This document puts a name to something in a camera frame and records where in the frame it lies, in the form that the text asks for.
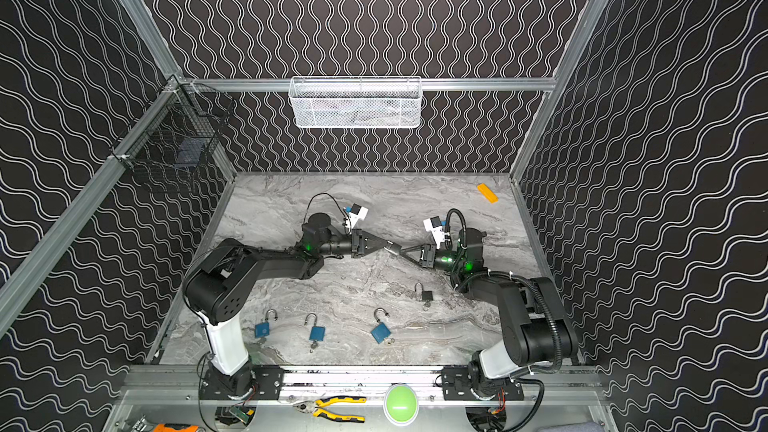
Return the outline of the black padlock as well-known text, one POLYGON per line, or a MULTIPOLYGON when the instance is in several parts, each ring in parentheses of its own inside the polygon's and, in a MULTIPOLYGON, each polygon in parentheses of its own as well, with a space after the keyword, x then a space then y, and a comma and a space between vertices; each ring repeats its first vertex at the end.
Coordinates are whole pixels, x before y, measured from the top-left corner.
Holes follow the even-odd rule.
POLYGON ((386 250, 394 255, 399 255, 401 253, 401 245, 397 243, 390 242, 388 246, 386 247, 386 250))
POLYGON ((422 304, 422 309, 427 311, 430 309, 434 300, 434 295, 431 290, 426 290, 421 282, 416 282, 414 285, 414 297, 422 304))

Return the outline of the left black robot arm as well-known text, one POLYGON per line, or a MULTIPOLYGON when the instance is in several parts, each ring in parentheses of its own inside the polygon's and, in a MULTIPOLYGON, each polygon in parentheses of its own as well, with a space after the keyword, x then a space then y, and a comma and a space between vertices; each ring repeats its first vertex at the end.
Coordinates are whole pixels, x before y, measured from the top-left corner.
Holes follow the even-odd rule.
POLYGON ((240 325, 240 312, 260 280, 309 280, 328 258, 360 258, 379 250, 400 251, 400 245, 359 228, 340 231, 329 215, 315 213, 302 224, 300 240, 272 250, 225 239, 193 267, 182 285, 188 309, 205 327, 209 375, 215 391, 229 398, 248 396, 255 379, 240 325))

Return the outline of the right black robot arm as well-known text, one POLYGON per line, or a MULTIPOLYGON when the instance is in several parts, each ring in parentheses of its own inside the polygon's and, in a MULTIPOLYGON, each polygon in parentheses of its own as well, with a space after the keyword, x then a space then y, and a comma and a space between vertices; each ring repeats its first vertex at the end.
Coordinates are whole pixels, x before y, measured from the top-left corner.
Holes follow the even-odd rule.
POLYGON ((535 374, 554 374, 578 358, 578 339, 552 279, 526 278, 486 266, 487 233, 469 227, 452 208, 442 220, 425 221, 430 243, 392 251, 415 265, 443 272, 452 290, 498 310, 501 339, 473 354, 467 366, 470 389, 489 396, 506 384, 535 374))

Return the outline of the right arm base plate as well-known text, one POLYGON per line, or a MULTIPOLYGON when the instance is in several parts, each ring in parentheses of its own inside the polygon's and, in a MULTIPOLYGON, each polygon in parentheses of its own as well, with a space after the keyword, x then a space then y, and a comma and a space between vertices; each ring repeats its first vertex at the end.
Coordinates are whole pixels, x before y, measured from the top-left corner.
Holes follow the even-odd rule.
POLYGON ((476 362, 464 366, 445 366, 435 384, 441 387, 446 401, 499 400, 500 393, 503 393, 506 400, 520 401, 524 398, 519 384, 505 377, 486 377, 476 362))

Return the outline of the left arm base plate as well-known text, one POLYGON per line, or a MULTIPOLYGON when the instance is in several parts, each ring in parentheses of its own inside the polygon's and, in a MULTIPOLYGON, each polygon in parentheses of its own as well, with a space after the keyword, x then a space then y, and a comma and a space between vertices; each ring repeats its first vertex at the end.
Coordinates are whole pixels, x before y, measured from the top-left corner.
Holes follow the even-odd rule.
POLYGON ((225 375, 210 367, 202 377, 199 388, 203 400, 277 400, 285 371, 276 365, 245 364, 233 375, 225 375))

